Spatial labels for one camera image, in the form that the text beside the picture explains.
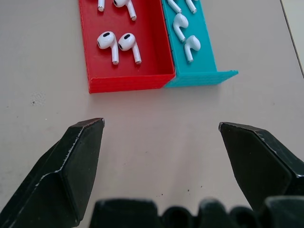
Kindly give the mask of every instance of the red plastic box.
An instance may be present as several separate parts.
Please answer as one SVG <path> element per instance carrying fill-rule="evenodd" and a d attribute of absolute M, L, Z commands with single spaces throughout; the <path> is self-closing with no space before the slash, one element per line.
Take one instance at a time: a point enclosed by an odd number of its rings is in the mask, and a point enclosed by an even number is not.
<path fill-rule="evenodd" d="M 175 77 L 162 0 L 132 0 L 137 20 L 132 21 L 127 7 L 117 8 L 105 1 L 104 12 L 97 0 L 79 0 L 90 93 L 157 89 Z M 142 64 L 136 65 L 132 50 L 119 50 L 119 65 L 111 62 L 111 49 L 101 50 L 97 38 L 112 31 L 117 41 L 131 32 L 135 35 Z"/>

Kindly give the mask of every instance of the earbud stem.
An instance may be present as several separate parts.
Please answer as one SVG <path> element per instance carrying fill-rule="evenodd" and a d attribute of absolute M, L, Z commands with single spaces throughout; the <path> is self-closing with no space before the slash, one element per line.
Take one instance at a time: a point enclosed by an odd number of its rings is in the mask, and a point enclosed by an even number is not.
<path fill-rule="evenodd" d="M 117 44 L 112 47 L 112 63 L 114 65 L 118 65 L 119 63 L 119 53 Z"/>
<path fill-rule="evenodd" d="M 180 39 L 181 42 L 185 42 L 186 38 L 183 34 L 183 32 L 181 31 L 180 27 L 178 27 L 177 25 L 173 24 L 173 29 L 177 35 L 177 37 Z"/>
<path fill-rule="evenodd" d="M 134 9 L 134 6 L 132 4 L 132 1 L 129 1 L 127 3 L 127 8 L 129 10 L 129 14 L 130 14 L 130 17 L 132 20 L 136 20 L 137 19 L 137 16 L 136 16 L 136 13 L 135 13 L 135 9 Z"/>
<path fill-rule="evenodd" d="M 186 54 L 187 61 L 189 63 L 193 62 L 193 56 L 191 53 L 190 46 L 188 44 L 185 44 L 185 54 Z"/>
<path fill-rule="evenodd" d="M 134 47 L 133 47 L 133 54 L 134 54 L 134 59 L 135 59 L 135 63 L 136 64 L 141 64 L 142 63 L 142 58 L 141 58 L 141 54 L 139 52 L 139 48 L 137 43 L 135 43 Z"/>
<path fill-rule="evenodd" d="M 181 8 L 175 3 L 174 0 L 168 0 L 168 4 L 176 13 L 181 13 Z"/>
<path fill-rule="evenodd" d="M 105 0 L 98 0 L 98 10 L 100 12 L 103 12 L 105 9 Z"/>
<path fill-rule="evenodd" d="M 192 13 L 196 13 L 197 9 L 192 0 L 186 0 L 186 3 Z"/>

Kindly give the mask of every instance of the white earbud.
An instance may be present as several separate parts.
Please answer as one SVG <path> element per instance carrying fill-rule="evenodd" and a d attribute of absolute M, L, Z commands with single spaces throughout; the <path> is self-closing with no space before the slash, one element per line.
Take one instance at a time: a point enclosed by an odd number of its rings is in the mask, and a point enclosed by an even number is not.
<path fill-rule="evenodd" d="M 168 0 L 168 4 L 176 13 L 181 13 L 181 8 L 175 3 L 174 0 Z"/>
<path fill-rule="evenodd" d="M 97 39 L 97 44 L 100 49 L 112 49 L 112 63 L 117 65 L 119 63 L 118 45 L 116 36 L 113 32 L 104 32 Z"/>
<path fill-rule="evenodd" d="M 186 3 L 189 7 L 189 9 L 191 10 L 192 13 L 196 13 L 197 9 L 194 5 L 194 3 L 192 2 L 192 0 L 186 0 Z"/>
<path fill-rule="evenodd" d="M 181 13 L 176 14 L 173 21 L 173 29 L 181 42 L 184 42 L 186 40 L 183 32 L 181 31 L 181 27 L 186 29 L 188 26 L 189 22 L 187 18 Z"/>
<path fill-rule="evenodd" d="M 131 19 L 136 20 L 137 16 L 131 0 L 113 0 L 113 3 L 116 7 L 119 8 L 123 6 L 127 6 Z"/>
<path fill-rule="evenodd" d="M 186 40 L 185 53 L 186 53 L 186 58 L 189 63 L 193 62 L 193 56 L 191 53 L 191 49 L 193 49 L 195 51 L 200 50 L 200 41 L 199 41 L 199 39 L 196 38 L 196 36 L 190 36 Z"/>
<path fill-rule="evenodd" d="M 132 48 L 136 64 L 142 63 L 141 54 L 136 43 L 135 36 L 132 33 L 124 34 L 118 41 L 118 46 L 122 51 L 127 51 Z"/>
<path fill-rule="evenodd" d="M 100 12 L 103 12 L 105 9 L 105 0 L 98 0 L 98 10 Z"/>

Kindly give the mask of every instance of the table surface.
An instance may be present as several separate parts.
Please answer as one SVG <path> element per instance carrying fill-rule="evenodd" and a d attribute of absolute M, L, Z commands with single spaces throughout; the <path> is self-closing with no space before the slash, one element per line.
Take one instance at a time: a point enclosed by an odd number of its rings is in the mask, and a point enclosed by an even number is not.
<path fill-rule="evenodd" d="M 106 127 L 92 196 L 153 199 L 197 212 L 205 197 L 248 205 L 218 131 L 269 130 L 304 160 L 304 79 L 279 0 L 205 0 L 217 86 L 90 95 L 75 0 L 0 2 L 0 209 L 68 126 Z"/>
<path fill-rule="evenodd" d="M 304 76 L 304 1 L 281 0 Z"/>

